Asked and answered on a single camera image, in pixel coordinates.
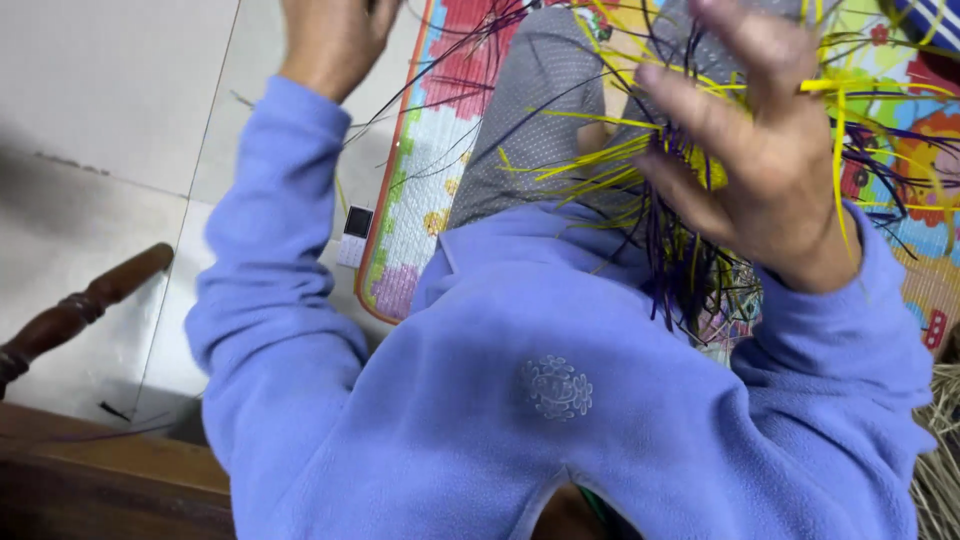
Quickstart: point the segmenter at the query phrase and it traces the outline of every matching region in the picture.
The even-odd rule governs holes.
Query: white tile floor
[[[355,122],[400,89],[418,30],[402,12],[347,102]],[[203,391],[182,330],[195,278],[213,261],[203,227],[232,182],[250,114],[235,95],[255,101],[281,55],[278,0],[0,4],[0,340],[150,245],[177,248],[167,275],[43,356],[8,402],[124,426],[98,404],[165,423]],[[349,204],[375,205],[394,126],[344,152]],[[337,231],[343,220],[338,208]],[[360,307],[336,249],[321,258],[337,279],[331,301],[376,343],[390,326]]]

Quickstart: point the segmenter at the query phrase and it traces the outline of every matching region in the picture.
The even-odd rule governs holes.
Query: finger
[[[680,73],[653,64],[642,64],[636,79],[650,99],[708,154],[726,163],[743,162],[752,154],[756,128],[733,104],[697,89]]]
[[[371,0],[373,3],[372,24],[374,34],[386,42],[394,28],[396,14],[403,0]]]
[[[635,157],[634,166],[692,231],[714,243],[730,245],[730,217],[682,161],[651,151]]]
[[[816,38],[801,26],[741,6],[736,0],[691,0],[690,11],[747,67],[752,82],[783,99],[817,69]]]

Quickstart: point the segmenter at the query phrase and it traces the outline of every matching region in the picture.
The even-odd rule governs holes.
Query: mat border
[[[433,18],[433,8],[434,4],[442,0],[427,0],[426,7],[423,9],[423,20],[420,21],[420,34],[417,36],[417,45],[414,47],[413,56],[410,58],[410,69],[407,71],[407,83],[411,79],[417,76],[417,69],[420,64],[420,55],[423,53],[423,45],[426,42],[426,35],[430,31],[430,20]],[[413,95],[414,87],[410,86],[403,92],[403,98],[400,100],[400,110],[405,110],[407,108],[407,103],[410,100],[410,96]],[[390,145],[390,156],[387,158],[387,169],[383,174],[383,180],[380,183],[380,195],[376,200],[376,208],[373,211],[373,215],[381,215],[383,211],[383,206],[387,201],[387,193],[390,191],[390,179],[394,176],[395,162],[394,158],[396,157],[396,151],[399,148],[400,135],[403,133],[403,123],[406,121],[406,115],[401,114],[396,119],[396,127],[394,128],[394,140]],[[353,280],[353,295],[357,297],[357,300],[360,301],[360,306],[373,317],[392,325],[398,325],[400,319],[395,319],[393,317],[388,317],[379,311],[376,310],[374,306],[368,306],[367,302],[364,300],[363,294],[363,283],[366,280],[367,272],[370,270],[369,266],[371,265],[373,248],[377,245],[380,235],[380,222],[379,220],[374,220],[370,229],[370,234],[368,238],[373,241],[367,241],[367,247],[364,248],[363,258],[360,260],[360,268],[357,269],[356,279]]]

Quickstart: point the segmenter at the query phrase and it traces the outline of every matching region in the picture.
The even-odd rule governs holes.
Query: grey pants
[[[746,4],[768,12],[791,15],[799,12],[801,0],[748,0]],[[685,0],[665,0],[653,22],[653,34],[661,39],[660,51],[670,63],[683,62],[692,23]],[[543,8],[530,13],[520,23],[510,52],[500,67],[493,97],[480,125],[470,162],[453,200],[448,229],[472,223],[524,203],[560,199],[557,190],[578,184],[576,172],[562,177],[536,181],[539,173],[503,170],[500,150],[514,168],[535,168],[559,164],[577,157],[577,130],[589,120],[570,116],[532,114],[542,108],[565,112],[604,113],[600,75],[604,64],[591,54],[589,38],[577,24],[576,15],[563,8]],[[705,35],[693,55],[698,73],[716,82],[729,80],[731,72],[741,70],[733,57],[714,36]],[[652,104],[641,100],[655,123],[664,118]],[[649,121],[629,100],[623,117]],[[608,146],[642,135],[641,128],[621,126]],[[607,163],[603,169],[619,163]],[[604,212],[628,205],[633,195],[605,190],[578,199],[586,206]]]

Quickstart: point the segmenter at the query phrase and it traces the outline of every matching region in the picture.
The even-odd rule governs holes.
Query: embroidered logo
[[[567,418],[587,414],[593,406],[593,385],[587,382],[587,376],[576,370],[566,360],[556,356],[540,359],[540,365],[533,360],[527,361],[521,370],[523,380],[530,389],[532,399],[540,398],[537,410],[547,420],[565,422]]]

